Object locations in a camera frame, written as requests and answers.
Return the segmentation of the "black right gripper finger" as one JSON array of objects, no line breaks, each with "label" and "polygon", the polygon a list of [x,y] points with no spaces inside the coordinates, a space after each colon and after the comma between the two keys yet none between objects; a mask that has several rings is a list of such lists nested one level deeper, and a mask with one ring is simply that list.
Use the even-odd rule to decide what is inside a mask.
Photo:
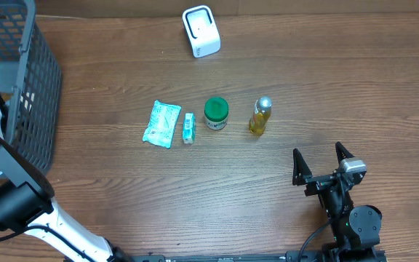
[{"label": "black right gripper finger", "polygon": [[305,185],[306,180],[312,177],[312,172],[297,148],[293,150],[293,162],[292,184],[294,186]]},{"label": "black right gripper finger", "polygon": [[354,158],[354,155],[350,153],[340,141],[335,144],[335,150],[339,163],[344,159]]}]

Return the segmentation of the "yellow dish soap bottle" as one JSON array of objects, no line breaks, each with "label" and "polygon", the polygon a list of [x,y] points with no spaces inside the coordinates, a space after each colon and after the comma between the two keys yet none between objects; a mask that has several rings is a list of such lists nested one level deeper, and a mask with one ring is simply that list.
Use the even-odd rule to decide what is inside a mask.
[{"label": "yellow dish soap bottle", "polygon": [[254,111],[249,121],[249,130],[256,135],[262,135],[272,112],[272,99],[263,96],[256,100]]}]

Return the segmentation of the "green lid jar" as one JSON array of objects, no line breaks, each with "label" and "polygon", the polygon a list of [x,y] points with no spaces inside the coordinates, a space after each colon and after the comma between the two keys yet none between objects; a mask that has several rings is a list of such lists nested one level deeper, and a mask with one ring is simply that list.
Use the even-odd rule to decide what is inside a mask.
[{"label": "green lid jar", "polygon": [[205,124],[212,130],[223,129],[228,122],[229,107],[221,97],[210,98],[204,105]]}]

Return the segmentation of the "small teal tissue pack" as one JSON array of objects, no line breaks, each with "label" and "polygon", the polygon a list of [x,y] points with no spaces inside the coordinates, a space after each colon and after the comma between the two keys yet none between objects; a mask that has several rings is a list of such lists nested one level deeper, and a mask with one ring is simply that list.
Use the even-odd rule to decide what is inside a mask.
[{"label": "small teal tissue pack", "polygon": [[196,135],[196,120],[194,113],[186,113],[183,121],[183,142],[193,144]]}]

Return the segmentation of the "teal wet wipes pack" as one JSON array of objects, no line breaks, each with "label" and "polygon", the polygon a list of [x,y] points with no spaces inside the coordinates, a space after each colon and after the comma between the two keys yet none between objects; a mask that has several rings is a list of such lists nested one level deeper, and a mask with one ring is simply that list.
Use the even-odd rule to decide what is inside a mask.
[{"label": "teal wet wipes pack", "polygon": [[155,146],[171,148],[181,107],[172,104],[154,102],[149,123],[143,134],[143,142]]}]

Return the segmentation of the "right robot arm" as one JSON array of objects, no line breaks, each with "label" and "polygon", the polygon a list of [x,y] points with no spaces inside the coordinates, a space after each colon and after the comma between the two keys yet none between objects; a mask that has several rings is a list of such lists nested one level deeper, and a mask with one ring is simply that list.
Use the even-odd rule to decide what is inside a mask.
[{"label": "right robot arm", "polygon": [[[297,252],[288,252],[294,261],[386,261],[386,254],[375,249],[380,243],[381,211],[372,205],[355,207],[349,191],[362,182],[367,166],[340,142],[335,144],[338,167],[329,175],[314,176],[298,149],[293,154],[292,184],[305,186],[305,195],[319,198],[327,222],[312,233]],[[330,227],[334,241],[321,250],[308,252],[313,238]]]}]

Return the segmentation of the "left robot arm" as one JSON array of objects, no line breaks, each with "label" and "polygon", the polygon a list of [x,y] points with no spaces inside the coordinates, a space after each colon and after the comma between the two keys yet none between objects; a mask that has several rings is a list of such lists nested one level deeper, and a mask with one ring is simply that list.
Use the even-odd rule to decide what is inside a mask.
[{"label": "left robot arm", "polygon": [[3,139],[7,107],[0,95],[0,231],[38,238],[66,261],[129,261],[107,239],[85,229],[55,200],[54,189],[41,172]]}]

